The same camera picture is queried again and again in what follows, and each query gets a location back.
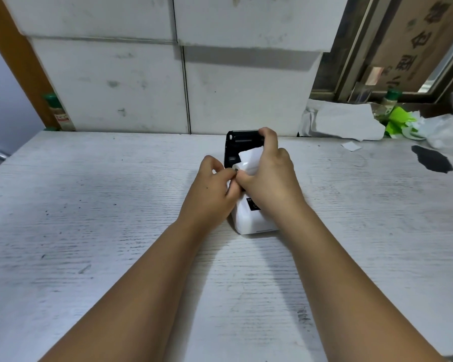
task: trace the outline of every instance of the brown cardboard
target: brown cardboard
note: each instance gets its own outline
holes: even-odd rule
[[[453,0],[402,0],[371,65],[375,90],[417,92],[453,44]]]

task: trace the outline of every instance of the white wooden table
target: white wooden table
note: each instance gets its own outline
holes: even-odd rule
[[[410,141],[280,139],[309,202],[414,326],[453,355],[453,172]],[[0,166],[0,362],[36,361],[175,220],[224,137],[41,132]],[[187,281],[167,361],[323,361],[277,233],[224,222]]]

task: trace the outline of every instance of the black label on printer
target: black label on printer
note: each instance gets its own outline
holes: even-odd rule
[[[260,208],[255,204],[255,202],[251,198],[247,198],[248,206],[250,207],[250,211],[259,211]]]

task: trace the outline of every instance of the forearm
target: forearm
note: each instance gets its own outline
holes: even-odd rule
[[[312,209],[281,225],[330,361],[442,361]]]
[[[170,225],[42,361],[162,360],[202,237]]]

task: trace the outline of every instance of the white label printer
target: white label printer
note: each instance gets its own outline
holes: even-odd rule
[[[230,131],[226,136],[224,166],[255,175],[263,152],[264,138],[258,131]],[[235,230],[240,235],[277,230],[274,222],[245,191],[242,192],[231,215]]]

